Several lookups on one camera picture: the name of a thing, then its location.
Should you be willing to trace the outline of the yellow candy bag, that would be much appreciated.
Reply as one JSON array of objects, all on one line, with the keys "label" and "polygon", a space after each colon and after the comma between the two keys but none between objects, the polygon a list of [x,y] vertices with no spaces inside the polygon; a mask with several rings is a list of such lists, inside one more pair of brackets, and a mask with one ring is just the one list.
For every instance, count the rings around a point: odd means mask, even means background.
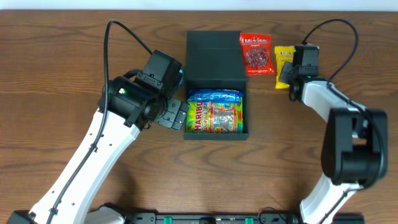
[{"label": "yellow candy bag", "polygon": [[276,59],[277,75],[275,80],[275,89],[285,89],[289,87],[289,84],[285,84],[279,81],[282,68],[285,62],[293,62],[294,46],[275,46],[274,53]]}]

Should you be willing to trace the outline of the green Haribo worms bag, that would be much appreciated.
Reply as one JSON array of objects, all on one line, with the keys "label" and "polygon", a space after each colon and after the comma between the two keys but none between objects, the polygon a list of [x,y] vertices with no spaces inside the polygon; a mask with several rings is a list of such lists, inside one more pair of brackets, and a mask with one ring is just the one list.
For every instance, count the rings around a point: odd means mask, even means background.
[{"label": "green Haribo worms bag", "polygon": [[186,132],[210,134],[243,133],[241,103],[190,101]]}]

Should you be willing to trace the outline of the long blue snack packet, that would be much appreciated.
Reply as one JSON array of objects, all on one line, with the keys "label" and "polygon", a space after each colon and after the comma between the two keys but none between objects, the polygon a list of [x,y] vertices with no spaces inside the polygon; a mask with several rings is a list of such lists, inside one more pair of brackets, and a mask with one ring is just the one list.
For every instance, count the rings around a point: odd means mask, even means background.
[{"label": "long blue snack packet", "polygon": [[238,90],[192,90],[187,101],[202,103],[241,103],[243,92]]}]

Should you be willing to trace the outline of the dark green box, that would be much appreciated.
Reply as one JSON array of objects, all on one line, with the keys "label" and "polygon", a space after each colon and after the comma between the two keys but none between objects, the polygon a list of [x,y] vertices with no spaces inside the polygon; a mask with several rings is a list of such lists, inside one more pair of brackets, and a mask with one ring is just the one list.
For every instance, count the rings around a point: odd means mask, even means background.
[{"label": "dark green box", "polygon": [[184,82],[186,96],[193,90],[243,92],[243,132],[205,134],[184,132],[185,140],[245,141],[249,137],[247,75],[239,43],[240,31],[189,30],[187,32]]}]

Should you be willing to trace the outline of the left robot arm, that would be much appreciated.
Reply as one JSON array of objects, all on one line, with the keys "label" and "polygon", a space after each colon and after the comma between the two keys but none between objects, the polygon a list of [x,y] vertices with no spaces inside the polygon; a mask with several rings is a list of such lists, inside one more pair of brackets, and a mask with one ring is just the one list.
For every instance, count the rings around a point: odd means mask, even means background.
[{"label": "left robot arm", "polygon": [[138,73],[117,77],[103,89],[86,136],[50,190],[8,223],[129,223],[113,205],[89,208],[121,154],[151,123],[181,130],[188,105],[173,97],[183,78]]}]

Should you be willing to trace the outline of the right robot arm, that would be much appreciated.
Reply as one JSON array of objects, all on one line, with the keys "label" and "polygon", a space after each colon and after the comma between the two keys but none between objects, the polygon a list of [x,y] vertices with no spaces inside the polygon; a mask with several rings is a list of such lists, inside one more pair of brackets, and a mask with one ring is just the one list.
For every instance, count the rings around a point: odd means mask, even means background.
[{"label": "right robot arm", "polygon": [[369,109],[317,77],[314,67],[284,63],[279,77],[289,83],[289,98],[313,109],[326,121],[322,175],[300,203],[301,223],[332,223],[355,193],[372,187],[387,172],[387,114]]}]

